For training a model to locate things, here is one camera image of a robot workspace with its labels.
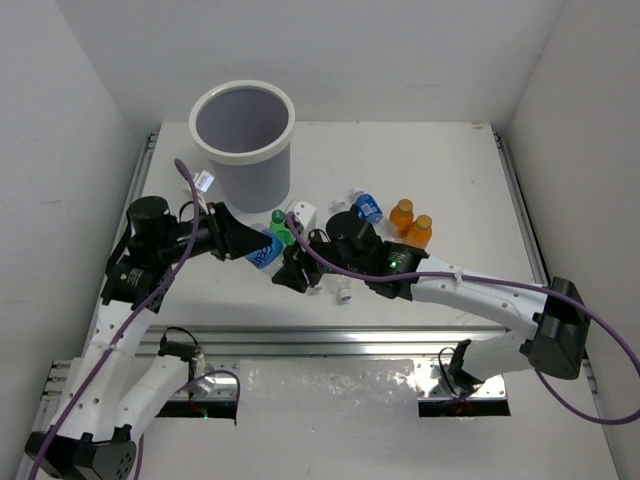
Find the clear bottle light blue label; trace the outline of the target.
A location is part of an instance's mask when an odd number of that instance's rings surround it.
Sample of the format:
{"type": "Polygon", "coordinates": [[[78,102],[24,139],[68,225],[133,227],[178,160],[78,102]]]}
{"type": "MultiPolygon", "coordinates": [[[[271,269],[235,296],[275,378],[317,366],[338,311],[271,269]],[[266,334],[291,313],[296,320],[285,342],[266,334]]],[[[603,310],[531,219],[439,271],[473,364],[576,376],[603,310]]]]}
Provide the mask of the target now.
{"type": "Polygon", "coordinates": [[[252,229],[270,238],[270,244],[245,256],[245,259],[258,270],[272,277],[282,266],[284,245],[281,240],[265,225],[255,223],[252,229]]]}

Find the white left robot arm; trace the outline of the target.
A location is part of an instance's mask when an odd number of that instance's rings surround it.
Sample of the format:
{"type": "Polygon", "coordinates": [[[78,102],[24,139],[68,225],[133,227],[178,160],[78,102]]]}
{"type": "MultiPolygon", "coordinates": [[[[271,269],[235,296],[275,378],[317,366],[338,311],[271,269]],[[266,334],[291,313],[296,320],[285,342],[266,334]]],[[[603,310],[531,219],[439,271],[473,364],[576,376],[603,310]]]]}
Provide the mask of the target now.
{"type": "Polygon", "coordinates": [[[271,239],[240,223],[223,203],[193,206],[193,219],[179,221],[162,197],[130,204],[125,231],[107,262],[97,322],[77,374],[48,429],[32,432],[25,445],[33,475],[137,475],[144,430],[196,377],[200,348],[163,340],[143,377],[125,386],[142,337],[186,261],[201,254],[235,260],[269,246],[271,239]]]}

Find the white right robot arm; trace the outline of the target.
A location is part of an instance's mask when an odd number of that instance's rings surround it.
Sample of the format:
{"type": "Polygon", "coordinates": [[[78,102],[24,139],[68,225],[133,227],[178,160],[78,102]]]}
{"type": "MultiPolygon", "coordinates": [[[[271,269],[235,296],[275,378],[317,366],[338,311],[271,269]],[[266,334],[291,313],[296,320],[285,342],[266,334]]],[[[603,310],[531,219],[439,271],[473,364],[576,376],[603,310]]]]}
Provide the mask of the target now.
{"type": "Polygon", "coordinates": [[[304,293],[325,276],[341,275],[390,300],[443,305],[504,327],[487,340],[457,344],[441,370],[449,389],[470,392],[491,377],[527,369],[562,380],[579,376],[590,322],[573,282],[556,277],[545,286],[483,277],[384,241],[351,211],[332,216],[319,235],[304,234],[293,212],[285,224],[296,241],[273,277],[277,285],[304,293]]]}

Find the grey bin with white rim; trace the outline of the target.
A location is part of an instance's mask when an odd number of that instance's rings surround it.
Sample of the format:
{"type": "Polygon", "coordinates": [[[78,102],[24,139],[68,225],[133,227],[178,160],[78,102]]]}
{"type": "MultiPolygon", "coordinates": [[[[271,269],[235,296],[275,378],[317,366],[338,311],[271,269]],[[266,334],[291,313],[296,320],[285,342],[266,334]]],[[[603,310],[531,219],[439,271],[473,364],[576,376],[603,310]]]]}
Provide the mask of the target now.
{"type": "Polygon", "coordinates": [[[289,195],[296,112],[280,88],[258,80],[216,86],[193,105],[188,127],[226,201],[246,213],[278,207],[289,195]]]}

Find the green plastic bottle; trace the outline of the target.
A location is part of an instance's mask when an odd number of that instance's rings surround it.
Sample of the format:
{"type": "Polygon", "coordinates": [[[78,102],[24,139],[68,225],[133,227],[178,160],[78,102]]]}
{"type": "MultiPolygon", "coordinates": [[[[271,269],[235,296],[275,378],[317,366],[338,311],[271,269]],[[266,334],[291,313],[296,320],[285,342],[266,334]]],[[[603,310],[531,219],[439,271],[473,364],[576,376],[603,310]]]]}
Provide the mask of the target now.
{"type": "Polygon", "coordinates": [[[276,209],[271,213],[270,230],[287,247],[293,245],[296,240],[286,225],[286,214],[283,210],[276,209]]]}

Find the clear unlabelled bottle blue cap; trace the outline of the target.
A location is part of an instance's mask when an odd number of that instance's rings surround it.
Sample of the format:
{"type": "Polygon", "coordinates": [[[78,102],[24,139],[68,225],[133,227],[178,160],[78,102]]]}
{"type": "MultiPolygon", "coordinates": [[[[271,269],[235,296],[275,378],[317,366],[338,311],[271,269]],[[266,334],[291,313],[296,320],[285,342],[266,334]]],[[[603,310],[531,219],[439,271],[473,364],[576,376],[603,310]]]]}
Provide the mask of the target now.
{"type": "Polygon", "coordinates": [[[352,279],[350,277],[331,275],[328,277],[327,285],[329,290],[334,294],[337,304],[347,304],[351,301],[353,293],[352,279]]]}

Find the clear bottle dark green label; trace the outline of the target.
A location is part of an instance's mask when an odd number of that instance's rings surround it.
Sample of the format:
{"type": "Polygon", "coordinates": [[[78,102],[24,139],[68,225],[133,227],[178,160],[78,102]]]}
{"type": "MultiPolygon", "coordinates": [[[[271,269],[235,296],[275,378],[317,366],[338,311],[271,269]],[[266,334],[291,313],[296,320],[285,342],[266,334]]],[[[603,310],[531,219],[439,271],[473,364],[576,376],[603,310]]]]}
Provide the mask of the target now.
{"type": "Polygon", "coordinates": [[[343,198],[335,199],[331,204],[331,211],[333,213],[348,211],[349,208],[350,208],[350,204],[346,199],[343,199],[343,198]]]}

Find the clear bottle dark blue label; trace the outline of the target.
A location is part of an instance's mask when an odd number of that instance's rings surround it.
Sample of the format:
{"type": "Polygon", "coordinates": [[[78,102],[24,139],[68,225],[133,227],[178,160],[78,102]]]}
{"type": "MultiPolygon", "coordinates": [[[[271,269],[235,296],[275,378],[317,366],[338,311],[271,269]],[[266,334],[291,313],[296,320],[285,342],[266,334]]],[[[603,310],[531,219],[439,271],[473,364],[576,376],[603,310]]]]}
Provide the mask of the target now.
{"type": "Polygon", "coordinates": [[[374,197],[360,187],[351,189],[352,204],[349,208],[351,213],[355,213],[361,220],[373,225],[378,224],[384,217],[382,209],[374,197]]]}

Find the orange juice bottle rear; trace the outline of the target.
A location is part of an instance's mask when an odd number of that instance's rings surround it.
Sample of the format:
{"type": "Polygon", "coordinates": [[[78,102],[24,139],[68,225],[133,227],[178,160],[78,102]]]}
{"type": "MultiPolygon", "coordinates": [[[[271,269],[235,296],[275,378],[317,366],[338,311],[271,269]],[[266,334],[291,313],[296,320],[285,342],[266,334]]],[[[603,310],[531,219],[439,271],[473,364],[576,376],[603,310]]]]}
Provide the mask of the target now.
{"type": "Polygon", "coordinates": [[[389,221],[394,236],[404,238],[414,221],[413,202],[406,198],[400,199],[391,210],[389,221]]]}

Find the orange juice bottle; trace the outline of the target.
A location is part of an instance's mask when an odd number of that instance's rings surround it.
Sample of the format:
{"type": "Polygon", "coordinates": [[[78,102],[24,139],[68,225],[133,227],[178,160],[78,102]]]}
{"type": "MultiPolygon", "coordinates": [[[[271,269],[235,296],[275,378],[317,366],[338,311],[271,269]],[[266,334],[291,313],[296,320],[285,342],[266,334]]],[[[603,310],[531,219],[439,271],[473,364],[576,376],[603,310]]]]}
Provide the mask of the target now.
{"type": "Polygon", "coordinates": [[[414,221],[413,202],[406,198],[400,199],[391,210],[389,221],[394,236],[404,238],[414,221]]]}
{"type": "Polygon", "coordinates": [[[411,247],[425,250],[432,238],[432,219],[428,215],[419,215],[408,228],[405,243],[411,247]]]}

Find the white front cover panel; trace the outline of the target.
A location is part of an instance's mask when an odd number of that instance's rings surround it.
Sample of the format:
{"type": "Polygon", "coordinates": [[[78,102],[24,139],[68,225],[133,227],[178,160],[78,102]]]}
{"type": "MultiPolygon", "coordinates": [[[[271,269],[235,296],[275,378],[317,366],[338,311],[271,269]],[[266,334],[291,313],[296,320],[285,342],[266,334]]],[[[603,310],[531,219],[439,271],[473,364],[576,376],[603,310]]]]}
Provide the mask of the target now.
{"type": "Polygon", "coordinates": [[[414,364],[407,359],[247,360],[240,380],[240,424],[271,416],[349,424],[418,416],[414,364]]]}

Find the orange juice bottle front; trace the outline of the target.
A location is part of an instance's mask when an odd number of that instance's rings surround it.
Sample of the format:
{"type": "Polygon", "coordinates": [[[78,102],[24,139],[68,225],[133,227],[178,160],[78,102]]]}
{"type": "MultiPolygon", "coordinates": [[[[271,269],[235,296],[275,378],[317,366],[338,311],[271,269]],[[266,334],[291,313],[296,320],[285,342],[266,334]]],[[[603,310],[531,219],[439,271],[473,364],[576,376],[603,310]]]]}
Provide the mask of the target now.
{"type": "Polygon", "coordinates": [[[425,250],[432,238],[432,219],[428,215],[419,215],[408,228],[405,243],[411,247],[425,250]]]}

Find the aluminium left side rail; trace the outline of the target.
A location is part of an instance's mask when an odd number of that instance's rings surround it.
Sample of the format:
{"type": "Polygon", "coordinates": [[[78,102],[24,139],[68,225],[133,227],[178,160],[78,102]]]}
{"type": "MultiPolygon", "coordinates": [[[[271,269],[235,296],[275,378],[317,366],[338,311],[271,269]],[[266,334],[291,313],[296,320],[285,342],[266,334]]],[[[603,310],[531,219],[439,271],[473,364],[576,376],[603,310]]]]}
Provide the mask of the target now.
{"type": "MultiPolygon", "coordinates": [[[[137,158],[137,162],[135,165],[135,169],[134,169],[134,173],[129,185],[129,190],[127,192],[127,196],[126,199],[124,201],[124,207],[122,210],[122,214],[121,214],[121,218],[120,218],[120,222],[118,225],[118,229],[116,231],[116,235],[114,237],[114,241],[113,244],[111,246],[111,250],[110,253],[107,255],[107,257],[110,257],[110,255],[113,253],[113,251],[115,250],[115,247],[117,246],[118,242],[120,241],[126,225],[127,225],[127,220],[126,220],[126,213],[128,210],[129,205],[137,200],[141,195],[142,195],[142,191],[144,189],[144,185],[146,182],[146,178],[148,175],[148,171],[150,168],[150,163],[153,157],[153,154],[155,152],[156,149],[156,145],[158,142],[158,138],[159,138],[159,133],[160,133],[160,129],[157,128],[155,130],[153,130],[144,140],[143,146],[140,150],[140,153],[138,155],[137,158]]],[[[106,283],[106,276],[103,276],[102,279],[102,283],[100,285],[100,288],[98,290],[98,296],[97,296],[97,300],[96,300],[96,304],[95,304],[95,308],[93,311],[93,315],[91,318],[91,322],[89,324],[89,328],[87,331],[87,336],[85,339],[85,343],[82,349],[82,353],[86,352],[86,349],[89,346],[90,340],[93,337],[94,334],[94,330],[97,324],[97,319],[98,319],[98,310],[99,310],[99,306],[101,305],[102,302],[102,298],[101,298],[101,293],[103,290],[103,287],[106,283]]]]}

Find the aluminium front rail frame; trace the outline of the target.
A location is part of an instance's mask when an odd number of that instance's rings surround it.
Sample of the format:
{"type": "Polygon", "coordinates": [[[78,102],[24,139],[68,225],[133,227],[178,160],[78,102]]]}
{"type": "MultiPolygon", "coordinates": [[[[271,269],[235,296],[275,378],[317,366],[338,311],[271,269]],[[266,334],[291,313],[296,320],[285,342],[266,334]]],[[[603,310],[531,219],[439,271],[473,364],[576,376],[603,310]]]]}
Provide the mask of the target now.
{"type": "Polygon", "coordinates": [[[412,406],[422,418],[429,417],[505,417],[511,414],[511,401],[525,397],[526,388],[515,385],[523,378],[531,386],[541,383],[531,370],[501,374],[487,380],[465,401],[455,401],[448,382],[440,373],[455,345],[463,340],[485,340],[497,335],[496,327],[443,327],[413,329],[374,328],[260,328],[252,330],[192,326],[172,330],[151,327],[143,336],[136,359],[123,385],[129,391],[151,365],[160,348],[162,335],[188,347],[198,346],[205,357],[205,368],[215,377],[205,379],[204,391],[173,395],[159,410],[161,418],[236,419],[238,402],[247,398],[249,384],[236,381],[250,360],[275,361],[306,359],[315,362],[404,361],[410,362],[405,374],[394,380],[415,395],[412,406]]]}

